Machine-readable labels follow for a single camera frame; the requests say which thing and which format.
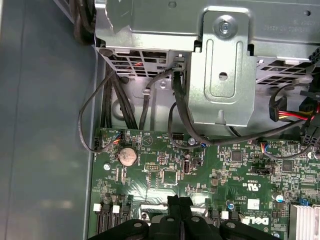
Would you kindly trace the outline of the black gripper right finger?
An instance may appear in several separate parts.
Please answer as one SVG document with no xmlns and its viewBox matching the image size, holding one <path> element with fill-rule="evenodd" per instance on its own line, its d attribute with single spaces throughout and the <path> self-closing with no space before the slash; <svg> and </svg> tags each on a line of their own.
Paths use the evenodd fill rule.
<svg viewBox="0 0 320 240">
<path fill-rule="evenodd" d="M 196 219 L 191 211 L 189 197 L 179 199 L 180 213 L 188 240 L 274 240 L 271 234 L 246 225 L 238 220 L 226 220 L 219 227 L 209 224 L 202 217 Z"/>
</svg>

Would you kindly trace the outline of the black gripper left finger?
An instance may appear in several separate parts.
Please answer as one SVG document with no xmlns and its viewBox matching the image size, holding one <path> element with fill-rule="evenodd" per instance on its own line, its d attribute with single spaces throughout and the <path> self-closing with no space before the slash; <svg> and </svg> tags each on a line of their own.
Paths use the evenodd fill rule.
<svg viewBox="0 0 320 240">
<path fill-rule="evenodd" d="M 130 219 L 105 230 L 91 240 L 178 240 L 181 229 L 181 212 L 178 196 L 168 196 L 168 215 L 159 222 L 147 224 L 141 219 Z"/>
</svg>

